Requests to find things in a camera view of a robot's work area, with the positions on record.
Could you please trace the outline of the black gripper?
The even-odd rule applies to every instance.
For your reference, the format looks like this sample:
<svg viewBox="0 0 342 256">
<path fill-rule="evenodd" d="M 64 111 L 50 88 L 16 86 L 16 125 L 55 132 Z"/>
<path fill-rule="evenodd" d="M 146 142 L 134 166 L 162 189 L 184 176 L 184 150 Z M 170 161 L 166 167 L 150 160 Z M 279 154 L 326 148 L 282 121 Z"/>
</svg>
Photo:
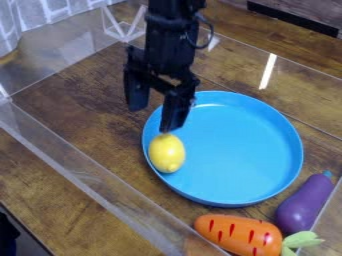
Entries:
<svg viewBox="0 0 342 256">
<path fill-rule="evenodd" d="M 143 49 L 127 47 L 124 95 L 128 109 L 148 105 L 150 89 L 164 95 L 159 131 L 182 128 L 194 103 L 199 79 L 190 70 L 194 63 L 199 22 L 194 14 L 175 16 L 148 13 Z"/>
</svg>

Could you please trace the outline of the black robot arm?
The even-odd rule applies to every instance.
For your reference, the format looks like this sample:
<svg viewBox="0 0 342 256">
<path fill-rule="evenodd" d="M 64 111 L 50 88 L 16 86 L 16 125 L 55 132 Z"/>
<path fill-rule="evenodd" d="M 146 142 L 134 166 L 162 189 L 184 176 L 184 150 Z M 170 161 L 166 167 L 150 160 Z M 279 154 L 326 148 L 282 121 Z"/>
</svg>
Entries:
<svg viewBox="0 0 342 256">
<path fill-rule="evenodd" d="M 124 94 L 128 109 L 148 105 L 150 89 L 164 95 L 159 131 L 184 125 L 201 81 L 190 70 L 194 63 L 199 22 L 206 0 L 148 0 L 143 49 L 127 47 Z"/>
</svg>

